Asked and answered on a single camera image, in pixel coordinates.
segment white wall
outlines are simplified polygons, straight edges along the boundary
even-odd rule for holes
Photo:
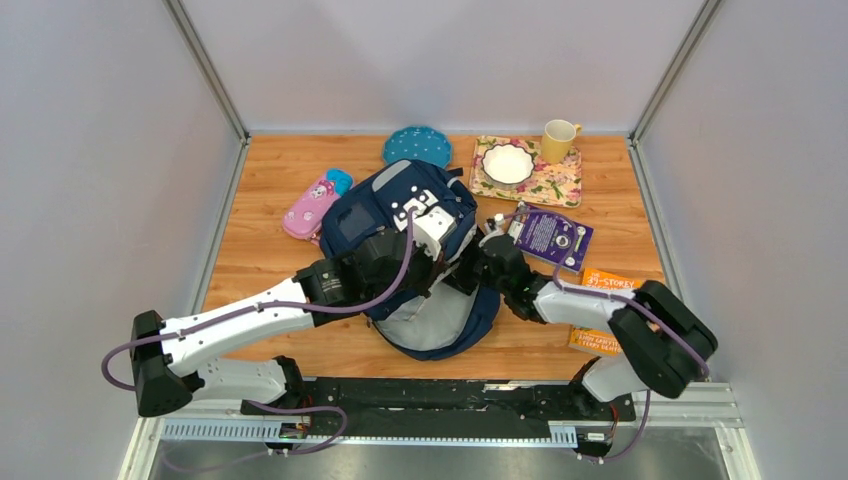
[[[185,0],[251,130],[635,126],[702,0]]]
[[[3,2],[0,65],[0,478],[115,478],[100,359],[187,313],[237,141],[159,1]]]
[[[844,478],[848,4],[725,2],[644,143],[763,478]]]

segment wooden tabletop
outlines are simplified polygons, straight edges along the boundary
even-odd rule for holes
[[[329,168],[361,181],[382,166],[385,136],[259,136],[244,172],[224,233],[204,310],[253,295],[322,258],[315,245],[283,232],[289,207]],[[470,172],[474,136],[452,136],[451,167]],[[622,137],[580,137],[583,202],[561,211],[595,228],[584,266],[633,278],[662,280],[639,188]],[[512,212],[515,202],[476,197],[477,220]],[[551,266],[529,259],[531,267]],[[566,280],[579,283],[577,275]],[[317,329],[266,339],[231,358],[294,358],[305,376],[566,380],[591,357],[568,348],[568,325],[539,325],[502,306],[492,331],[458,356],[419,362],[395,350],[358,316]]]

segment mug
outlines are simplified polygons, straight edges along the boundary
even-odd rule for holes
[[[571,144],[583,127],[565,120],[551,120],[545,124],[542,136],[542,158],[548,163],[561,163],[571,150]]]

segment gray floor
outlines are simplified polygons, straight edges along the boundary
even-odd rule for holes
[[[616,448],[622,448],[632,433],[619,429]],[[181,442],[163,448],[172,463],[192,468],[226,463],[261,450],[261,445],[225,442]],[[547,448],[362,445],[338,445],[302,457],[262,457],[204,474],[181,474],[158,461],[157,465],[151,478],[158,480],[727,479],[712,429],[648,429],[628,457],[605,465],[590,465],[577,461],[570,451]]]

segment table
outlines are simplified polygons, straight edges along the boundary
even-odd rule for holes
[[[286,135],[253,137],[215,263],[204,311],[253,295],[322,258],[315,245],[283,232],[281,219],[312,182],[329,168],[362,180],[383,166],[386,136]],[[470,172],[475,136],[450,136],[449,168]],[[662,280],[659,256],[623,137],[584,136],[583,203],[561,209],[595,228],[584,266],[642,279]],[[478,223],[515,202],[477,197]],[[535,259],[531,267],[553,268]],[[577,275],[565,280],[579,283]],[[567,380],[591,358],[570,349],[568,325],[539,325],[501,307],[492,331],[458,356],[436,362],[413,360],[368,328],[365,317],[318,329],[268,338],[229,355],[265,361],[294,358],[304,376],[451,379]]]

